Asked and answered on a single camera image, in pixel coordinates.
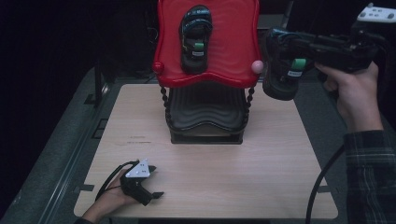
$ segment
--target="sleeve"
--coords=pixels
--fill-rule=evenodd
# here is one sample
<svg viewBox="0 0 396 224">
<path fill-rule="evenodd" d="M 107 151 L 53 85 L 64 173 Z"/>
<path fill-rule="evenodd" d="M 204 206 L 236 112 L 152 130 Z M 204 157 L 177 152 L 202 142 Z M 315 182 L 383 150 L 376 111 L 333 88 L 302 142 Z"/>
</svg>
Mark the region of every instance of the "sleeve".
<svg viewBox="0 0 396 224">
<path fill-rule="evenodd" d="M 91 222 L 88 221 L 88 220 L 85 220 L 84 218 L 79 218 L 79 219 L 77 219 L 77 220 L 75 221 L 74 224 L 93 224 L 93 223 L 91 223 Z"/>
<path fill-rule="evenodd" d="M 396 156 L 384 131 L 345 136 L 348 223 L 396 223 Z"/>
</svg>

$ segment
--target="red tray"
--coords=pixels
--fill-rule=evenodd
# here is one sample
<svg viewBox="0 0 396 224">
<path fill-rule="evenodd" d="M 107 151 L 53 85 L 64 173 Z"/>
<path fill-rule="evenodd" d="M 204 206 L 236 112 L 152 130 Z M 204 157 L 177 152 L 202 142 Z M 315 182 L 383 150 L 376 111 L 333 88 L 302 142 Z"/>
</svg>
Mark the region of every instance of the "red tray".
<svg viewBox="0 0 396 224">
<path fill-rule="evenodd" d="M 180 67 L 178 27 L 184 14 L 205 5 L 212 14 L 208 68 L 200 75 L 187 75 Z M 159 0 L 160 38 L 153 70 L 161 86 L 176 88 L 211 80 L 236 87 L 256 85 L 260 74 L 251 65 L 262 59 L 257 40 L 258 0 Z"/>
</svg>

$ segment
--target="hand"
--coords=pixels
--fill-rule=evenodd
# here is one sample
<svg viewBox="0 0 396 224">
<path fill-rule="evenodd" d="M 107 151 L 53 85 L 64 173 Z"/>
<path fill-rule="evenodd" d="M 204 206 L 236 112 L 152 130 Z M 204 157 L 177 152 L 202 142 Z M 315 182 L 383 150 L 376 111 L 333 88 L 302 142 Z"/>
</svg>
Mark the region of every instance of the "hand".
<svg viewBox="0 0 396 224">
<path fill-rule="evenodd" d="M 126 170 L 121 170 L 119 174 L 114 178 L 114 180 L 108 186 L 107 191 L 105 191 L 99 199 L 84 213 L 82 218 L 89 220 L 92 223 L 99 223 L 99 221 L 114 212 L 118 208 L 132 203 L 138 203 L 134 198 L 125 195 L 122 192 L 120 185 L 120 177 L 126 172 Z"/>
<path fill-rule="evenodd" d="M 338 91 L 337 109 L 350 133 L 384 129 L 376 100 L 378 67 L 375 63 L 354 74 L 319 63 L 315 63 L 315 67 L 328 75 L 325 89 Z"/>
</svg>

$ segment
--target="table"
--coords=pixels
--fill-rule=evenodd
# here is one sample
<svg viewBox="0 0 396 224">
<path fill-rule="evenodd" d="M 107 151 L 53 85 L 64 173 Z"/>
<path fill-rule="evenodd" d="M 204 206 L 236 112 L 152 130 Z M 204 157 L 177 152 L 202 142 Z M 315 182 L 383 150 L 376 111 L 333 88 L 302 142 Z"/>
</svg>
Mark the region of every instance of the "table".
<svg viewBox="0 0 396 224">
<path fill-rule="evenodd" d="M 82 216 L 120 164 L 148 159 L 157 170 L 143 186 L 165 194 L 114 216 L 304 218 L 320 167 L 296 106 L 262 91 L 253 97 L 242 145 L 173 145 L 160 87 L 124 85 L 85 180 L 93 191 L 79 194 L 75 214 Z M 330 192 L 319 193 L 312 218 L 337 214 Z"/>
</svg>

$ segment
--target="black sandal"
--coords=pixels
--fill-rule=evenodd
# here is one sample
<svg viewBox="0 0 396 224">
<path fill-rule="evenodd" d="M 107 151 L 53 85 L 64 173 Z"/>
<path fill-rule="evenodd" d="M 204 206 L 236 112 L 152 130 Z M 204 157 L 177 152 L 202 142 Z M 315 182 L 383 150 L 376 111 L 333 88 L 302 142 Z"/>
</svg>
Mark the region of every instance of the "black sandal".
<svg viewBox="0 0 396 224">
<path fill-rule="evenodd" d="M 198 75 L 207 69 L 207 47 L 212 34 L 212 16 L 207 7 L 192 7 L 179 26 L 181 41 L 181 69 Z"/>
</svg>

